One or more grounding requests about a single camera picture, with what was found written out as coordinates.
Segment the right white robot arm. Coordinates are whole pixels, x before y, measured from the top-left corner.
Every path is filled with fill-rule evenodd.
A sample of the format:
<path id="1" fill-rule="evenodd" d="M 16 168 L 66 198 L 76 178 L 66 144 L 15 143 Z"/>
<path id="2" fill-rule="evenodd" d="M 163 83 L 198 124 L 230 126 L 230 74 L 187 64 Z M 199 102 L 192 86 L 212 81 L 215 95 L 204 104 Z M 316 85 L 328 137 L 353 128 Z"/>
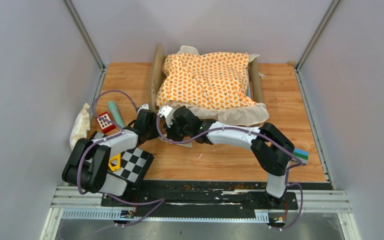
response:
<path id="1" fill-rule="evenodd" d="M 285 203 L 284 193 L 295 146 L 273 124 L 266 122 L 261 127 L 234 126 L 215 119 L 200 119 L 185 106 L 177 109 L 164 106 L 156 115 L 156 129 L 164 140 L 174 144 L 195 141 L 250 150 L 267 173 L 266 204 L 278 209 Z"/>

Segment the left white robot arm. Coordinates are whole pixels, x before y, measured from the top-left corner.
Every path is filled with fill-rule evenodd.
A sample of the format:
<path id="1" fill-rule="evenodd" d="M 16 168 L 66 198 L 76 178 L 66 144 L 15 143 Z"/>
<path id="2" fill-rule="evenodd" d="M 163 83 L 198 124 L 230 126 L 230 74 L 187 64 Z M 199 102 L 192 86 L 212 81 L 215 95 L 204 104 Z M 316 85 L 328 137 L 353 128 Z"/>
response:
<path id="1" fill-rule="evenodd" d="M 138 188 L 154 155 L 139 148 L 157 138 L 156 114 L 141 109 L 133 126 L 122 133 L 100 139 L 81 138 L 75 144 L 62 172 L 62 180 L 90 193 L 114 195 L 120 206 L 133 201 L 132 188 Z"/>

